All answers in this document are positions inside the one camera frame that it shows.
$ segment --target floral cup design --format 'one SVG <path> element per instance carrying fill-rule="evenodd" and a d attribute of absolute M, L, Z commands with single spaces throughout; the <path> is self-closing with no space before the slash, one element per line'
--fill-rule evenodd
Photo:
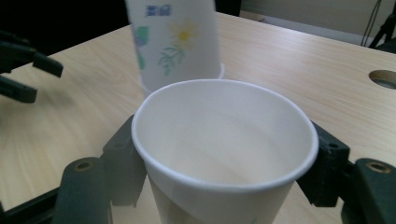
<path fill-rule="evenodd" d="M 168 29 L 172 34 L 173 43 L 170 47 L 163 49 L 162 57 L 158 62 L 163 67 L 166 76 L 169 76 L 177 64 L 182 63 L 186 50 L 194 47 L 194 38 L 199 34 L 198 26 L 190 20 L 171 23 Z"/>

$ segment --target white paper cup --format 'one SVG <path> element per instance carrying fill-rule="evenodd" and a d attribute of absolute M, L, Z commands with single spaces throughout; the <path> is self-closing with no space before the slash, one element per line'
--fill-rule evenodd
<path fill-rule="evenodd" d="M 144 90 L 219 78 L 214 0 L 125 0 Z"/>
<path fill-rule="evenodd" d="M 226 79 L 155 91 L 136 111 L 132 136 L 163 224 L 272 223 L 318 153 L 296 104 Z"/>
<path fill-rule="evenodd" d="M 224 78 L 224 73 L 225 73 L 225 68 L 224 68 L 224 64 L 221 64 L 220 67 L 220 73 L 219 76 L 217 77 L 218 79 L 223 79 Z M 145 83 L 143 82 L 143 78 L 142 75 L 139 76 L 139 83 L 140 83 L 140 87 L 142 88 L 143 93 L 145 94 L 145 98 L 147 98 L 150 94 L 152 94 L 153 92 L 155 92 L 156 90 L 150 90 Z"/>

